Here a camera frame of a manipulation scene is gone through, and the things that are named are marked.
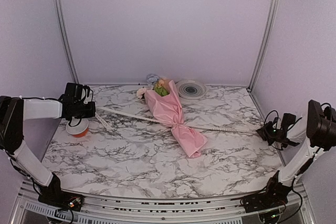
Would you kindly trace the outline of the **blue white fake flower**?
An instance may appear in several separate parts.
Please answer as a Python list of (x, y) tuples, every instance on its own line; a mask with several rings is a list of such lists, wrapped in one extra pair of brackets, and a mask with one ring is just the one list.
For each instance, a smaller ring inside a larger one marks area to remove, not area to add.
[(155, 85), (159, 80), (160, 77), (153, 73), (150, 73), (146, 76), (146, 82), (148, 85)]

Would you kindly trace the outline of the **pink rose fake flower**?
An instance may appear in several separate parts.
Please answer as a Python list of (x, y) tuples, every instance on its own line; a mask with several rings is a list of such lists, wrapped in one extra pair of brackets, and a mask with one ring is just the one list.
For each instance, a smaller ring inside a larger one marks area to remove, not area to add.
[(148, 85), (148, 87), (142, 87), (137, 90), (136, 92), (136, 97), (138, 99), (144, 99), (144, 95), (147, 91), (153, 90), (155, 91), (158, 95), (161, 97), (164, 97), (168, 94), (169, 92), (169, 87), (168, 87), (168, 79), (160, 78), (160, 80), (155, 84), (155, 85)]

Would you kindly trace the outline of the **pink wrapping paper sheet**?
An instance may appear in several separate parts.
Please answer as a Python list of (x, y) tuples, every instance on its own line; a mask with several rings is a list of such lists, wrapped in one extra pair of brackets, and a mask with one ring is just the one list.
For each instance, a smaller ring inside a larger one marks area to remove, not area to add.
[(150, 112), (160, 124), (169, 127), (187, 157), (197, 158), (207, 143), (207, 138), (195, 129), (185, 125), (182, 104), (173, 80), (168, 83), (169, 94), (160, 96), (154, 90), (144, 94)]

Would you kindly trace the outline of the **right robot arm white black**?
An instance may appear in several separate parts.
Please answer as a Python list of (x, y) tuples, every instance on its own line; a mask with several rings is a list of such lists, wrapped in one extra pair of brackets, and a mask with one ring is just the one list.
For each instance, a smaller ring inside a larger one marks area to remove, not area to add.
[[(296, 147), (299, 143), (288, 137), (288, 132), (300, 121), (294, 114), (285, 113), (280, 128), (276, 128), (279, 117), (273, 121), (265, 121), (256, 130), (262, 140), (269, 146), (280, 143), (281, 148)], [(315, 100), (308, 102), (306, 137), (301, 148), (292, 160), (283, 168), (276, 171), (266, 185), (265, 192), (260, 195), (260, 203), (271, 207), (281, 198), (286, 198), (292, 190), (294, 182), (313, 162), (324, 152), (335, 147), (335, 108), (329, 103), (319, 103)]]

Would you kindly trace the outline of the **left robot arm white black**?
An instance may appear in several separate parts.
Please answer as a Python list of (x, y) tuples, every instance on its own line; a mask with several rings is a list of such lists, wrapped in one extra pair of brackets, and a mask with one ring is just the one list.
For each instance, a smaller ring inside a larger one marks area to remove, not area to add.
[(60, 179), (49, 171), (24, 141), (23, 124), (29, 120), (65, 119), (66, 130), (75, 137), (88, 132), (89, 118), (95, 116), (93, 91), (87, 85), (68, 82), (64, 94), (54, 98), (1, 97), (1, 149), (20, 172), (32, 178), (54, 205), (66, 202)]

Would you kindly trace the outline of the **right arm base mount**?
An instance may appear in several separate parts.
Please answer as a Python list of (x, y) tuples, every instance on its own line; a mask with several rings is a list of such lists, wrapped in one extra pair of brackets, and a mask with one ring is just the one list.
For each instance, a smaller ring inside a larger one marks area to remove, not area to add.
[(286, 197), (277, 197), (267, 193), (251, 194), (240, 199), (240, 204), (244, 207), (246, 213), (284, 206), (287, 203), (288, 199)]

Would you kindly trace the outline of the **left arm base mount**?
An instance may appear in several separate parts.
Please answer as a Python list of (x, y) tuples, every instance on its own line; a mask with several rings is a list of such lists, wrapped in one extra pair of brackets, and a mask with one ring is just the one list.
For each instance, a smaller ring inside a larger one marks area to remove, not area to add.
[(56, 196), (42, 194), (38, 197), (38, 201), (62, 209), (80, 211), (83, 205), (84, 196), (81, 194), (62, 191), (60, 195)]

